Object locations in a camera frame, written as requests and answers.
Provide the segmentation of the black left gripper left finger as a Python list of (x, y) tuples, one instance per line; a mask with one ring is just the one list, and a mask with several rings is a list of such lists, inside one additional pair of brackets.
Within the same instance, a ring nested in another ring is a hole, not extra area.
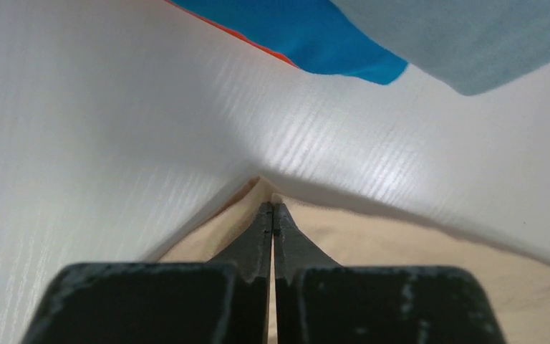
[(265, 343), (274, 207), (206, 262), (71, 264), (24, 343)]

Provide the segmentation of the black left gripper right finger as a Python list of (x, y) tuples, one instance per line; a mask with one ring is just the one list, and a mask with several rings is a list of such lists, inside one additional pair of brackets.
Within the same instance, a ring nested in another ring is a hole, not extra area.
[(274, 207), (280, 343), (503, 343), (488, 297), (459, 267), (345, 267)]

